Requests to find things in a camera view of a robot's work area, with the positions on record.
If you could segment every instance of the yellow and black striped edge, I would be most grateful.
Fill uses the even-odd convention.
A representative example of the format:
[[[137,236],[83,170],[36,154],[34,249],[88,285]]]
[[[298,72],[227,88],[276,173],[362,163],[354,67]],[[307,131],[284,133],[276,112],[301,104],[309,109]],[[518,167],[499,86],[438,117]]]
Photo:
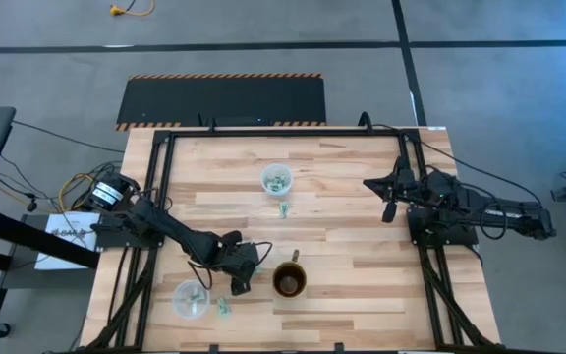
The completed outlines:
[[[269,74],[166,74],[131,75],[128,80],[167,80],[167,79],[248,79],[248,78],[322,78],[319,73],[269,73]]]
[[[180,123],[121,123],[115,127],[118,132],[126,132],[133,128],[177,128],[180,127]],[[323,127],[326,126],[325,122],[274,122],[275,127]]]

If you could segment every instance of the clear plastic cup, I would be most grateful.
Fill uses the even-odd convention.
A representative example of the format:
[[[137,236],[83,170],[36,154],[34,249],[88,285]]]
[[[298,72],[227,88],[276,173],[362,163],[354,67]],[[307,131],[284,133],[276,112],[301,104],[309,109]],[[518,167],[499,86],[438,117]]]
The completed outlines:
[[[274,190],[274,182],[281,181],[283,182],[282,188]],[[286,165],[273,163],[265,167],[263,172],[261,172],[261,187],[271,196],[285,196],[292,189],[293,183],[294,176],[292,176],[292,170]]]
[[[206,313],[210,294],[197,280],[186,280],[174,290],[174,311],[186,320],[194,320]]]

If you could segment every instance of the wooden table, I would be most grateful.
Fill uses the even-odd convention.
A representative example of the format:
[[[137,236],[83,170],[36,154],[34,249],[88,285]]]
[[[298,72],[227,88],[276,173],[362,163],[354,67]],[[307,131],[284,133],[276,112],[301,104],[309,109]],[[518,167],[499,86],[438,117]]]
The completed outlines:
[[[152,129],[134,129],[124,157],[122,173],[142,185],[152,135]],[[421,136],[451,152],[446,131],[421,128]],[[335,342],[343,342],[347,350],[434,348],[406,206],[399,205],[394,222],[382,223],[384,204],[362,185],[365,178],[391,171],[399,153],[396,139],[179,138],[176,142],[168,188],[174,203],[170,213],[198,230],[223,234],[237,229],[246,240],[271,241],[274,247],[250,293],[231,297],[230,277],[215,273],[209,311],[203,318],[186,321],[174,313],[172,293],[182,281],[195,277],[180,246],[166,242],[156,265],[144,350],[208,350],[212,343],[220,350],[332,350]],[[159,156],[157,180],[164,150]],[[456,172],[451,159],[431,149],[424,148],[424,157],[427,164]],[[259,184],[261,170],[273,162],[287,164],[294,173],[286,219],[279,218],[278,201]],[[300,297],[282,299],[272,289],[271,275],[295,249],[300,250],[308,286]],[[485,336],[498,341],[479,260],[465,247],[445,249],[458,303]],[[93,340],[106,324],[121,252],[109,250],[101,256],[82,344]],[[218,317],[218,297],[230,303],[229,318]],[[445,341],[451,342],[444,305],[440,300],[438,304]],[[133,342],[135,320],[131,316],[127,343]]]

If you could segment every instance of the brown mug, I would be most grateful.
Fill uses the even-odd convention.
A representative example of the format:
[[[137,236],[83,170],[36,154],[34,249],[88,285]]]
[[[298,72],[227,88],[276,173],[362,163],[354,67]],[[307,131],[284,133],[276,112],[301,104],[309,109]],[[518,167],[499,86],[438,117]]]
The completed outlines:
[[[272,276],[274,290],[285,298],[299,296],[307,285],[307,275],[298,260],[299,250],[294,250],[292,260],[278,266]]]

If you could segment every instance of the concrete floor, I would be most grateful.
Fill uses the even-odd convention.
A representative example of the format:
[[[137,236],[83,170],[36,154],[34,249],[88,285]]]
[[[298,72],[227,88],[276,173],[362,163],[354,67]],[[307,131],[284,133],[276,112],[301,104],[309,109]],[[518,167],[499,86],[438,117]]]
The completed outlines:
[[[389,1],[158,0],[141,19],[111,18],[112,2],[0,0],[0,46],[398,39]],[[402,3],[410,40],[566,39],[566,2]],[[138,1],[138,10],[147,6]],[[415,49],[413,56],[427,122],[448,127],[456,156],[533,189],[551,210],[557,238],[481,237],[481,252],[503,343],[566,352],[566,203],[548,196],[566,170],[566,48]],[[20,121],[123,148],[127,136],[113,129],[129,75],[202,72],[321,72],[330,124],[354,124],[362,110],[377,123],[414,124],[399,49],[0,54],[0,105],[17,107]],[[18,126],[4,154],[48,194],[76,172],[121,158]],[[13,172],[3,161],[0,171]],[[500,197],[528,198],[459,171]],[[0,211],[19,217],[25,208],[0,194]],[[0,353],[67,349],[92,284],[73,285],[9,292],[1,320],[16,328],[0,340]]]

